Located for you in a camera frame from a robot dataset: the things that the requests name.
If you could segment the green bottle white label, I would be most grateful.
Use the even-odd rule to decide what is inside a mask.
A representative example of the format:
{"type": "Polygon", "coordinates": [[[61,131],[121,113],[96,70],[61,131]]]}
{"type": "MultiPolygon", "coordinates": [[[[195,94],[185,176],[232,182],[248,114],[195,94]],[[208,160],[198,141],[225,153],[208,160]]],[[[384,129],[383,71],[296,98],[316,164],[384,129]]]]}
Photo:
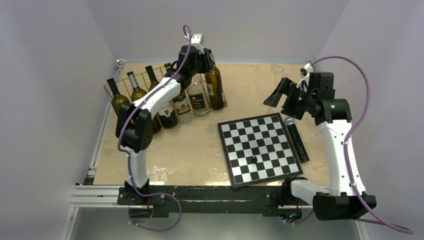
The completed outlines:
{"type": "Polygon", "coordinates": [[[130,100],[119,92],[119,89],[117,87],[117,84],[114,78],[109,78],[106,81],[112,92],[112,99],[111,99],[112,108],[114,112],[116,113],[116,115],[118,116],[121,105],[123,103],[130,103],[130,100]]]}

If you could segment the dark green wine bottle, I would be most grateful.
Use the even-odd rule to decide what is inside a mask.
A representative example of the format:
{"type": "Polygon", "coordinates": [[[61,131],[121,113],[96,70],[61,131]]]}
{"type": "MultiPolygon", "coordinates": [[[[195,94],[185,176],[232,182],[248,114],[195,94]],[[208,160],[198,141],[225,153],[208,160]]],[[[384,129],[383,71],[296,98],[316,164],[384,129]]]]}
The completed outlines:
{"type": "MultiPolygon", "coordinates": [[[[132,86],[132,93],[130,96],[131,100],[134,102],[144,97],[147,94],[147,91],[142,89],[139,86],[134,72],[133,71],[127,72],[127,76],[132,86]]],[[[162,129],[159,119],[156,115],[152,119],[152,128],[153,128],[154,134],[158,133],[162,129]]]]}

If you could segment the dark green bottle silver neck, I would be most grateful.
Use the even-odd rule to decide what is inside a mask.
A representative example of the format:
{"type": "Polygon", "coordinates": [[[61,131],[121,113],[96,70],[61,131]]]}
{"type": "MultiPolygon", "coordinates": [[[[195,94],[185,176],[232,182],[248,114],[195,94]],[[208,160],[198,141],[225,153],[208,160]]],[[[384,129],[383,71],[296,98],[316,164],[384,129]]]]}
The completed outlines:
{"type": "Polygon", "coordinates": [[[225,106],[221,72],[216,65],[205,75],[205,83],[209,96],[210,106],[213,110],[221,110],[225,106]]]}

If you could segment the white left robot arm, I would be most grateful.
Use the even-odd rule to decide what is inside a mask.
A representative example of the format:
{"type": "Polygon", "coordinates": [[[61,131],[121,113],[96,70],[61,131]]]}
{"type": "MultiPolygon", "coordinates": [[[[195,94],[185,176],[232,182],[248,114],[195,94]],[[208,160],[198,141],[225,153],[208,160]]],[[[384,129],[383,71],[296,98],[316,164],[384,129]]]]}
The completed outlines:
{"type": "Polygon", "coordinates": [[[153,140],[153,117],[165,104],[184,92],[197,74],[209,73],[215,60],[208,48],[184,45],[176,61],[176,67],[166,74],[146,96],[134,103],[122,103],[118,112],[115,135],[117,148],[127,158],[128,176],[125,189],[138,205],[149,197],[149,177],[146,170],[146,152],[153,140]]]}

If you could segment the clear glass bottle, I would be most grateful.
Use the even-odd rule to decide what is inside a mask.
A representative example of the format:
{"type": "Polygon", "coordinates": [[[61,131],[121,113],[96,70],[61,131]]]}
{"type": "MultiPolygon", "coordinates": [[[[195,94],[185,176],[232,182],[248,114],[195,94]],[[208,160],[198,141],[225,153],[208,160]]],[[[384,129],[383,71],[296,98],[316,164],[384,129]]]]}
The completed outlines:
{"type": "Polygon", "coordinates": [[[191,84],[187,88],[187,93],[194,113],[197,116],[206,115],[211,111],[206,90],[198,74],[192,77],[191,84]]]}

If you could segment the clear liquor bottle black cap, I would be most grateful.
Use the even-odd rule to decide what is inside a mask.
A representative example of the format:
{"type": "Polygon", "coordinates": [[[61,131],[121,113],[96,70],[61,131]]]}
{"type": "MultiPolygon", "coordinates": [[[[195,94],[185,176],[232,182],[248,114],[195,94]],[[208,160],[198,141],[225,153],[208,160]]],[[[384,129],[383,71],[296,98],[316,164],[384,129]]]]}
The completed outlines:
{"type": "Polygon", "coordinates": [[[190,102],[185,91],[174,97],[172,102],[180,122],[187,122],[194,117],[194,111],[190,106],[190,102]]]}

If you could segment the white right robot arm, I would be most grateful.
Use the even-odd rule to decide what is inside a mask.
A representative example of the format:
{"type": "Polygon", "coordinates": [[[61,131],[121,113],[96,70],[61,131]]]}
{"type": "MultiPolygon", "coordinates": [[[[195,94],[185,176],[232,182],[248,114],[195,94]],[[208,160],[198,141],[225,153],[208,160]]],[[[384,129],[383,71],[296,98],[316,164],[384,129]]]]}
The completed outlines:
{"type": "Polygon", "coordinates": [[[318,76],[310,79],[307,91],[302,91],[295,82],[284,77],[263,102],[276,107],[282,95],[286,95],[282,114],[300,120],[308,112],[315,120],[327,154],[327,187],[310,183],[304,177],[289,177],[282,184],[280,196],[283,204],[301,199],[312,205],[320,221],[358,220],[376,207],[377,200],[367,194],[355,158],[346,159],[345,154],[354,152],[348,135],[352,116],[348,101],[335,98],[333,84],[332,75],[318,76]]]}

